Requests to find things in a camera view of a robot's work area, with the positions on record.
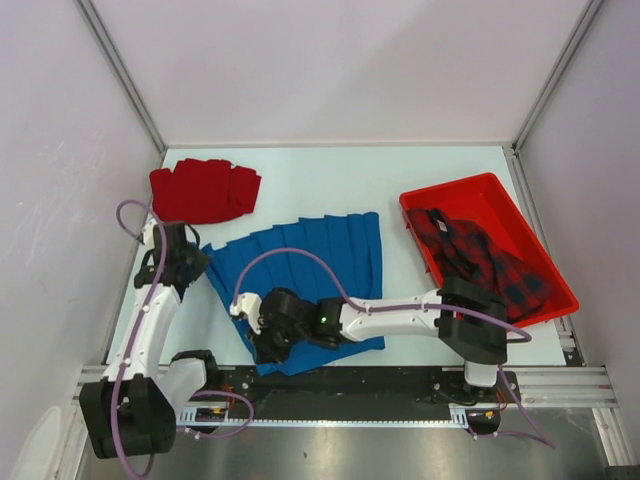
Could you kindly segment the red pleated skirt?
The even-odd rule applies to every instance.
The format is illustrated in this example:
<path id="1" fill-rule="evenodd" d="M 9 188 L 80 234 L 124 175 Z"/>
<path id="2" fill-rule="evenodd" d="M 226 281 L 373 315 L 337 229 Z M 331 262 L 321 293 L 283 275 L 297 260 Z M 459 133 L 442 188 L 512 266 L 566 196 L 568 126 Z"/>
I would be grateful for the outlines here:
<path id="1" fill-rule="evenodd" d="M 254 211 L 262 177 L 228 160 L 186 158 L 149 174 L 152 208 L 164 222 L 217 224 Z"/>

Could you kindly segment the blue skirt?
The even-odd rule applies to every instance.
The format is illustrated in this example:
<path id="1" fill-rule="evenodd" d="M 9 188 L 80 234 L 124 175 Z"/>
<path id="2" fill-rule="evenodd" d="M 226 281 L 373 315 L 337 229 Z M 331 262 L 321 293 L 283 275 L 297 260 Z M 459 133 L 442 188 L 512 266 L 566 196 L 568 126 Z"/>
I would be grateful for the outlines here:
<path id="1" fill-rule="evenodd" d="M 278 253 L 260 261 L 243 278 L 242 293 L 265 297 L 272 289 L 284 287 L 315 303 L 340 295 L 331 279 L 336 276 L 350 297 L 383 296 L 379 214 L 351 213 L 301 217 L 294 223 L 255 231 L 218 249 L 204 245 L 202 251 L 211 257 L 206 276 L 225 308 L 232 303 L 241 271 L 259 255 L 279 248 L 297 248 L 313 256 Z"/>

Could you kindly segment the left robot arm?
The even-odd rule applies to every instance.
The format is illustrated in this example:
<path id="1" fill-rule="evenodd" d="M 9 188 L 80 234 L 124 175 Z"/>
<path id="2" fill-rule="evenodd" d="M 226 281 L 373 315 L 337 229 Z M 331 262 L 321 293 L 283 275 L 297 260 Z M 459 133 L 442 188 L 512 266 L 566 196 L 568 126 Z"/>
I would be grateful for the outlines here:
<path id="1" fill-rule="evenodd" d="M 134 277 L 134 310 L 125 337 L 101 378 L 84 384 L 79 396 L 100 459 L 168 452 L 188 401 L 194 395 L 210 399 L 220 390 L 222 373 L 209 350 L 179 352 L 165 373 L 159 371 L 171 322 L 210 261 L 199 242 L 195 229 L 183 222 L 151 222 L 146 228 L 147 250 Z"/>

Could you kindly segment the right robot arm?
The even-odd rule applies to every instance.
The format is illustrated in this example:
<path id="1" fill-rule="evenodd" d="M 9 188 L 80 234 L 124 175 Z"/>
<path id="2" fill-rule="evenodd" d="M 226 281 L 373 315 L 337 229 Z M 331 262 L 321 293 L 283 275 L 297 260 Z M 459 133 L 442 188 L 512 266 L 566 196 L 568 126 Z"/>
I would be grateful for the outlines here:
<path id="1" fill-rule="evenodd" d="M 507 359 L 503 299 L 459 278 L 397 302 L 340 296 L 313 303 L 274 288 L 265 297 L 241 294 L 235 313 L 248 320 L 260 364 L 282 364 L 303 343 L 336 353 L 386 336 L 437 338 L 464 360 L 461 388 L 473 401 L 496 391 Z"/>

